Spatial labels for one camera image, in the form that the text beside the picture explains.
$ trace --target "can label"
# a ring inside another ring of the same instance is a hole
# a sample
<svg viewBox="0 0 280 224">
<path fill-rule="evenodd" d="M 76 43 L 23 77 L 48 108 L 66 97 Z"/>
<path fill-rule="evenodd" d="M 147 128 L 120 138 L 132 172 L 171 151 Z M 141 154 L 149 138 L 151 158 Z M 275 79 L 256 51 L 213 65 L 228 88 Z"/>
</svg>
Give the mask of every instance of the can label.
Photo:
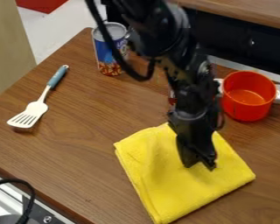
<svg viewBox="0 0 280 224">
<path fill-rule="evenodd" d="M 116 48 L 120 51 L 124 59 L 128 58 L 128 40 L 123 37 L 114 40 Z M 113 58 L 112 51 L 108 48 L 106 42 L 94 39 L 96 58 L 98 61 L 98 68 L 102 74 L 108 76 L 117 76 L 122 73 L 122 69 L 116 60 Z"/>
</svg>

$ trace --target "folded towel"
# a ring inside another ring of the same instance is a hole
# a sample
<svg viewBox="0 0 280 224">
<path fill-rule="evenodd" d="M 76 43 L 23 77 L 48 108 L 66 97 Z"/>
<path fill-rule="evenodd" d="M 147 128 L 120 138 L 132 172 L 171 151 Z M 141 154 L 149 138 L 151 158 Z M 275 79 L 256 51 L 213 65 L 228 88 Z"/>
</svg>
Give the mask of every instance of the folded towel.
<svg viewBox="0 0 280 224">
<path fill-rule="evenodd" d="M 116 155 L 154 223 L 169 223 L 256 178 L 227 142 L 213 133 L 217 168 L 185 168 L 176 134 L 163 124 L 115 143 Z"/>
</svg>

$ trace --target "black wire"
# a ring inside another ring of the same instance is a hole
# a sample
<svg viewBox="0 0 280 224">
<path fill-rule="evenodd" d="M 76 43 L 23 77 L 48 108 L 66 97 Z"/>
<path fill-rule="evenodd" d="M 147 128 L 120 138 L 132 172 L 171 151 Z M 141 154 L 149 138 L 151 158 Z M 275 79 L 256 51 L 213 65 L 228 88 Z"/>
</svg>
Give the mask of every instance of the black wire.
<svg viewBox="0 0 280 224">
<path fill-rule="evenodd" d="M 94 19 L 98 25 L 98 28 L 100 29 L 100 32 L 101 32 L 103 38 L 105 39 L 105 41 L 107 43 L 108 48 L 111 49 L 115 60 L 121 66 L 122 70 L 124 70 L 129 76 L 131 76 L 132 78 L 134 78 L 137 81 L 149 80 L 154 73 L 155 60 L 152 59 L 150 61 L 150 64 L 148 65 L 148 68 L 147 68 L 146 76 L 142 76 L 138 72 L 136 72 L 128 63 L 125 62 L 123 56 L 117 50 L 116 45 L 114 44 L 114 41 L 111 38 L 105 24 L 102 21 L 100 13 L 98 12 L 98 10 L 96 8 L 94 0 L 85 0 L 85 1 L 86 1 L 86 4 L 87 4 L 89 10 L 92 13 L 92 16 L 94 17 Z"/>
<path fill-rule="evenodd" d="M 27 186 L 29 188 L 29 190 L 31 191 L 31 197 L 28 203 L 27 208 L 24 210 L 22 216 L 19 218 L 19 220 L 17 221 L 16 224 L 25 224 L 28 220 L 29 220 L 29 215 L 32 211 L 32 207 L 34 204 L 34 200 L 36 197 L 36 193 L 34 188 L 26 181 L 22 180 L 22 179 L 18 179 L 18 178 L 6 178 L 6 179 L 1 179 L 0 180 L 0 185 L 3 184 L 7 184 L 7 183 L 18 183 L 18 184 L 22 184 L 24 186 Z"/>
</svg>

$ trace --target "can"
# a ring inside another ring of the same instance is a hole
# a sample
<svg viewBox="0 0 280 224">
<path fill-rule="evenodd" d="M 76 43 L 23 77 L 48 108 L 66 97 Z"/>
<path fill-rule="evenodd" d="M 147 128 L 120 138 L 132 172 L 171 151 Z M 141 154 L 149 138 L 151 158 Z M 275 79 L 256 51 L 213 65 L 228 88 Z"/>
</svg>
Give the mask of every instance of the can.
<svg viewBox="0 0 280 224">
<path fill-rule="evenodd" d="M 127 60 L 129 57 L 128 40 L 126 39 L 127 29 L 124 25 L 113 22 L 106 22 L 105 25 L 115 42 L 116 48 L 120 51 L 124 59 Z M 121 74 L 122 69 L 113 58 L 112 51 L 108 48 L 98 27 L 92 30 L 92 37 L 99 71 L 107 76 Z"/>
</svg>

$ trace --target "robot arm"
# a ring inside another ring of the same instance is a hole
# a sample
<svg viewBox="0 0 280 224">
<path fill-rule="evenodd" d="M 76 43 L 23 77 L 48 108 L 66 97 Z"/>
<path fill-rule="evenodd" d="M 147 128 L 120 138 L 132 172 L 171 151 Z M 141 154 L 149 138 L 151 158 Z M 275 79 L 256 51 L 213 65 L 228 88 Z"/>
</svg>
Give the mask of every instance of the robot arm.
<svg viewBox="0 0 280 224">
<path fill-rule="evenodd" d="M 164 0 L 112 0 L 132 27 L 134 50 L 150 61 L 146 76 L 138 74 L 116 50 L 94 0 L 86 0 L 102 36 L 116 61 L 131 77 L 146 81 L 155 63 L 164 68 L 177 103 L 168 113 L 168 122 L 177 134 L 180 159 L 185 167 L 202 162 L 215 168 L 216 152 L 212 134 L 219 128 L 218 84 L 214 81 L 207 56 L 191 34 L 185 12 Z"/>
</svg>

